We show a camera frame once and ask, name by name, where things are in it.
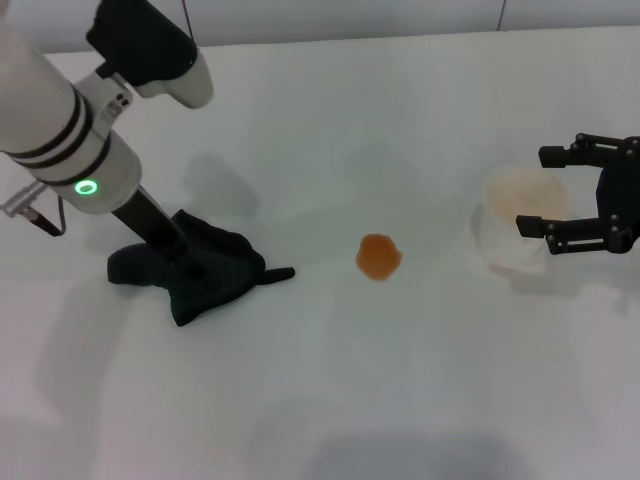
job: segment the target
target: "white table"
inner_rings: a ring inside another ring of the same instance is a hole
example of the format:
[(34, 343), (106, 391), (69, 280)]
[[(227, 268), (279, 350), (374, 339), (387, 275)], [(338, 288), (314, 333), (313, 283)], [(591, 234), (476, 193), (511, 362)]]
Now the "white table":
[[(637, 477), (640, 258), (510, 280), (467, 232), (491, 166), (640, 132), (640, 29), (205, 54), (214, 102), (137, 99), (117, 130), (167, 210), (298, 275), (179, 329), (165, 291), (107, 283), (136, 241), (115, 218), (70, 211), (59, 240), (1, 219), (3, 480)], [(559, 172), (577, 215), (597, 175)], [(367, 233), (405, 255), (386, 283), (354, 265)]]

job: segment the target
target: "black cloth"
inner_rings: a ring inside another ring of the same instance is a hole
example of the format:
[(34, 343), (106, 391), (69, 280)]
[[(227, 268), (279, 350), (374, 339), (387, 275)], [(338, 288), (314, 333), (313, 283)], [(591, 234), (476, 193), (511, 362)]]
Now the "black cloth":
[(239, 233), (227, 232), (183, 210), (174, 223), (191, 241), (192, 254), (206, 275), (193, 278), (181, 262), (169, 263), (146, 243), (131, 245), (109, 257), (109, 281), (116, 285), (155, 285), (171, 297), (171, 312), (182, 327), (202, 313), (232, 302), (256, 285), (288, 280), (293, 268), (266, 270), (264, 258)]

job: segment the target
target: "plastic container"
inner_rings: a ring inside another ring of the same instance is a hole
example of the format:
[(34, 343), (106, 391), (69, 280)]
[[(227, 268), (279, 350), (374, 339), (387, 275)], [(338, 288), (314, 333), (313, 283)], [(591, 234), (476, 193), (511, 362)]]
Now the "plastic container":
[(566, 220), (569, 206), (564, 186), (541, 168), (503, 166), (486, 180), (473, 214), (472, 233), (484, 260), (502, 269), (539, 272), (544, 269), (546, 244), (520, 236), (518, 215)]

